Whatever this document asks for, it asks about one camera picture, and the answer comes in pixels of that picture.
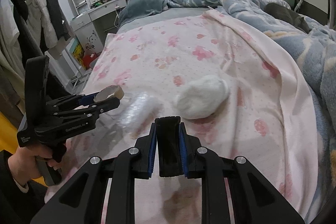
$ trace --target blue patterned blanket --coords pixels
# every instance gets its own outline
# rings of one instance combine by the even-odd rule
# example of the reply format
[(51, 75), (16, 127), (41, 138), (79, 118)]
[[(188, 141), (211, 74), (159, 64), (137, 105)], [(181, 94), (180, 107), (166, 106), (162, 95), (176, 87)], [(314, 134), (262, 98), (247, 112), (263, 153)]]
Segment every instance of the blue patterned blanket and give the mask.
[(295, 60), (311, 87), (319, 141), (319, 176), (314, 201), (306, 222), (321, 209), (329, 197), (331, 181), (336, 184), (336, 32), (305, 17), (312, 31), (306, 34), (292, 25), (265, 13), (269, 2), (290, 9), (283, 0), (167, 0), (168, 6), (217, 8), (263, 32)]

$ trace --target transparent plastic wrap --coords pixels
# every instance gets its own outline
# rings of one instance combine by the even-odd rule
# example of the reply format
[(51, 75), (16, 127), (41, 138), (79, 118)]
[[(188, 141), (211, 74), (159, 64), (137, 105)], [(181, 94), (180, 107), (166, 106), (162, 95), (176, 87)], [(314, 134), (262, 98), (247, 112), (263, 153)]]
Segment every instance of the transparent plastic wrap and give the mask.
[(135, 100), (121, 114), (117, 125), (123, 133), (135, 133), (146, 121), (161, 108), (161, 102), (156, 97), (142, 92), (135, 96)]

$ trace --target silver screw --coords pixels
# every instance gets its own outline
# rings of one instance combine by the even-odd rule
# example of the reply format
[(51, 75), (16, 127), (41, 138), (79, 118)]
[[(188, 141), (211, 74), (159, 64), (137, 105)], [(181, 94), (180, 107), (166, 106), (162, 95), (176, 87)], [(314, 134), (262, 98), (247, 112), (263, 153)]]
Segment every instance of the silver screw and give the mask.
[(100, 162), (100, 158), (98, 158), (98, 157), (92, 157), (90, 159), (90, 163), (92, 163), (92, 164), (97, 164), (99, 162)]
[(205, 147), (199, 147), (197, 148), (197, 152), (199, 152), (200, 154), (205, 154), (206, 152), (208, 152), (208, 150)]
[(137, 149), (136, 147), (132, 147), (128, 150), (128, 153), (130, 153), (131, 155), (135, 155), (139, 152), (139, 149)]
[(238, 157), (237, 159), (236, 159), (236, 161), (239, 163), (239, 164), (244, 164), (245, 162), (246, 162), (246, 159), (244, 158), (244, 157)]

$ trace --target drawer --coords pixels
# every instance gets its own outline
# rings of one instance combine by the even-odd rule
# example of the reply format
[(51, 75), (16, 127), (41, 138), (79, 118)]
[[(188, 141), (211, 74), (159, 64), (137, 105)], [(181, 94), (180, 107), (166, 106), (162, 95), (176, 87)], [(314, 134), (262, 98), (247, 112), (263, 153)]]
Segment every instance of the drawer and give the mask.
[(83, 27), (84, 25), (91, 22), (91, 18), (88, 13), (85, 13), (83, 15), (80, 15), (76, 18), (74, 18), (70, 22), (70, 26), (72, 27), (73, 31), (77, 31), (79, 28)]
[(101, 5), (96, 10), (90, 12), (91, 20), (95, 20), (116, 10), (116, 7), (124, 8), (127, 5), (126, 0), (112, 0), (109, 3)]

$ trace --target human hand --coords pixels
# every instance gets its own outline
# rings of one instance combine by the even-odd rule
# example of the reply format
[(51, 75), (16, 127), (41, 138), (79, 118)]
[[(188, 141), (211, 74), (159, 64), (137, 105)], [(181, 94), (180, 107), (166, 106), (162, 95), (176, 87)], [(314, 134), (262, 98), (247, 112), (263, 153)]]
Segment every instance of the human hand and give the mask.
[(22, 186), (29, 180), (41, 176), (35, 156), (49, 159), (47, 161), (48, 165), (54, 167), (55, 170), (62, 166), (62, 163), (57, 163), (52, 159), (53, 151), (48, 146), (34, 144), (27, 147), (18, 147), (15, 154), (8, 158), (8, 166), (13, 178)]

